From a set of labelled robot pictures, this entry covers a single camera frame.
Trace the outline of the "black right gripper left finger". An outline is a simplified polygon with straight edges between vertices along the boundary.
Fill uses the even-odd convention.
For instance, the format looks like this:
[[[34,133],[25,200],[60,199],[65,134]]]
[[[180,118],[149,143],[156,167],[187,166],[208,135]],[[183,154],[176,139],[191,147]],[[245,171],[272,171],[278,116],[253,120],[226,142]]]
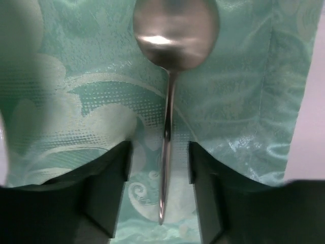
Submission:
[[[132,143],[123,141],[40,185],[1,187],[1,243],[107,243],[113,239]]]

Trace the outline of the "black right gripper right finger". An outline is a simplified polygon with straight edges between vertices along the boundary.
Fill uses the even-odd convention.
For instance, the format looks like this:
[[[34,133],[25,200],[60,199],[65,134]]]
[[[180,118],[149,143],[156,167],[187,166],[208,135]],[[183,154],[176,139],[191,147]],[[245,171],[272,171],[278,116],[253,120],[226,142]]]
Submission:
[[[268,186],[190,142],[202,243],[324,243],[324,181]]]

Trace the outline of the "white round plate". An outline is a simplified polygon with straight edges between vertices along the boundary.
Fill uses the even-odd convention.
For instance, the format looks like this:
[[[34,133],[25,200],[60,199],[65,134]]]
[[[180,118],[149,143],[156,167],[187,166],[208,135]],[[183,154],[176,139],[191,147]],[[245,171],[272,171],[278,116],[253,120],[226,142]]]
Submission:
[[[1,187],[7,183],[7,178],[10,170],[10,159],[7,146],[6,128],[3,116],[0,117],[0,180]]]

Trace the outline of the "silver spoon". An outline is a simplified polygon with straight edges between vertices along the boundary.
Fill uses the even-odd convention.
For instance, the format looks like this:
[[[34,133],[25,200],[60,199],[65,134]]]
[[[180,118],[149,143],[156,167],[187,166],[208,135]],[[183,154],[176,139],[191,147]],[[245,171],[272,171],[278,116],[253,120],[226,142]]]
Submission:
[[[158,201],[158,223],[162,225],[170,179],[175,83],[181,72],[198,67],[212,52],[219,34],[217,3],[136,1],[133,32],[141,52],[168,74]]]

